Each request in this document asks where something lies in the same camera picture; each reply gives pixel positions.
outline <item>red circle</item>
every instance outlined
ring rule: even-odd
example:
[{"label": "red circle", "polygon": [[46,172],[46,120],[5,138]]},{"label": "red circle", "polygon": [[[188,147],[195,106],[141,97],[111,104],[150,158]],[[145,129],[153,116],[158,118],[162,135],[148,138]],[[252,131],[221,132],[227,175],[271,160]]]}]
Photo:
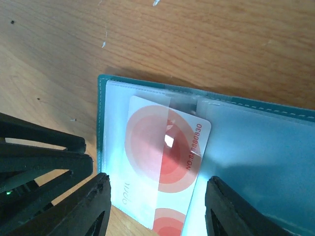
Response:
[{"label": "red circle", "polygon": [[[164,141],[166,135],[173,139],[171,147]],[[191,126],[177,112],[146,106],[128,120],[126,155],[139,175],[159,181],[159,191],[183,191],[194,182],[201,164],[199,145],[189,158],[193,137]]]},{"label": "red circle", "polygon": [[185,215],[169,208],[156,209],[153,231],[160,236],[180,236]]}]

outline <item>wood grain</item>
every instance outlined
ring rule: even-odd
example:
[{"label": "wood grain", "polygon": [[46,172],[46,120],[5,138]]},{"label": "wood grain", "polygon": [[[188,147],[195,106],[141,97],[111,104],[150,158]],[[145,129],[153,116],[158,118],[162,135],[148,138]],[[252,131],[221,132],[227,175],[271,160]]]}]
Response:
[{"label": "wood grain", "polygon": [[[315,109],[314,0],[152,4],[0,0],[0,112],[84,137],[95,160],[100,73]],[[112,207],[107,235],[149,234]]]}]

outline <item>wallet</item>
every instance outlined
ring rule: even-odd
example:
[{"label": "wallet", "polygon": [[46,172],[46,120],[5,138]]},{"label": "wallet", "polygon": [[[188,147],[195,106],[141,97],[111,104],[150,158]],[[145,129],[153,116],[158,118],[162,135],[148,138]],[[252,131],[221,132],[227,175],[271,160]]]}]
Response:
[{"label": "wallet", "polygon": [[279,226],[315,235],[313,110],[100,75],[96,133],[112,204],[159,235],[207,235],[212,176]]}]

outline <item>scratch on table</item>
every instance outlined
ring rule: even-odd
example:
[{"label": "scratch on table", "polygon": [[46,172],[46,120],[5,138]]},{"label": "scratch on table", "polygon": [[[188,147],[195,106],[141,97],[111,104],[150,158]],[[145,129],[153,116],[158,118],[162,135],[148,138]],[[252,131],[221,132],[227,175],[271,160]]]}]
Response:
[{"label": "scratch on table", "polygon": [[103,48],[103,47],[105,47],[105,46],[106,46],[106,41],[104,41],[104,42],[103,42],[103,46],[102,46],[102,48]]},{"label": "scratch on table", "polygon": [[271,39],[267,43],[262,44],[262,46],[267,46],[269,43],[271,43]]},{"label": "scratch on table", "polygon": [[159,0],[154,0],[153,6],[156,6],[159,3]]}]

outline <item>red printed number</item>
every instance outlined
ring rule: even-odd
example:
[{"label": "red printed number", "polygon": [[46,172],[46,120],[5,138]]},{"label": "red printed number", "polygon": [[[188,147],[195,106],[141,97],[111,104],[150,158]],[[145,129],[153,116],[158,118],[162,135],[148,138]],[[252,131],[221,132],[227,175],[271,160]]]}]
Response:
[{"label": "red printed number", "polygon": [[202,127],[201,124],[197,124],[196,132],[194,134],[194,137],[193,137],[193,140],[192,140],[192,144],[191,144],[191,148],[190,148],[191,152],[189,153],[189,158],[188,158],[188,161],[187,161],[187,166],[186,166],[187,170],[190,170],[193,158],[195,156],[194,151],[196,150],[195,148],[198,145],[198,140],[199,140],[199,135],[200,135],[200,132],[201,132],[201,127]]}]

